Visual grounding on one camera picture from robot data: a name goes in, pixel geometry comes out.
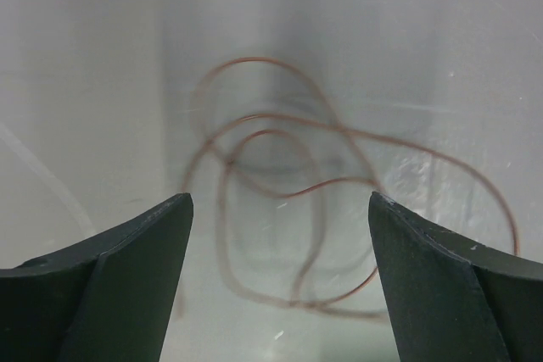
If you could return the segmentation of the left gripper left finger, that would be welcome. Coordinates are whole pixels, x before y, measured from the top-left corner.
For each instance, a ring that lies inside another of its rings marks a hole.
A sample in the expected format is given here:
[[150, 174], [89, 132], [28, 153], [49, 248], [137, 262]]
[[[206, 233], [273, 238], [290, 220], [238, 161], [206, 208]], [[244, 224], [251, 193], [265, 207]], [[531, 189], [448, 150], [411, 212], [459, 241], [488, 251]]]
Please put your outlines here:
[[187, 193], [1, 272], [4, 361], [157, 361], [193, 223]]

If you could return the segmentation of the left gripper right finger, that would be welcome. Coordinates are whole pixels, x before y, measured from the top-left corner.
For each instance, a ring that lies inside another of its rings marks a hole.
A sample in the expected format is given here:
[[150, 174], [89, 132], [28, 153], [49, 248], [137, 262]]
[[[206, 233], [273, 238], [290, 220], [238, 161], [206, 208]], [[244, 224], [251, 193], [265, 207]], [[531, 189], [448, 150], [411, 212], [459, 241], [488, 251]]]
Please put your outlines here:
[[375, 192], [368, 223], [402, 361], [540, 361], [542, 265]]

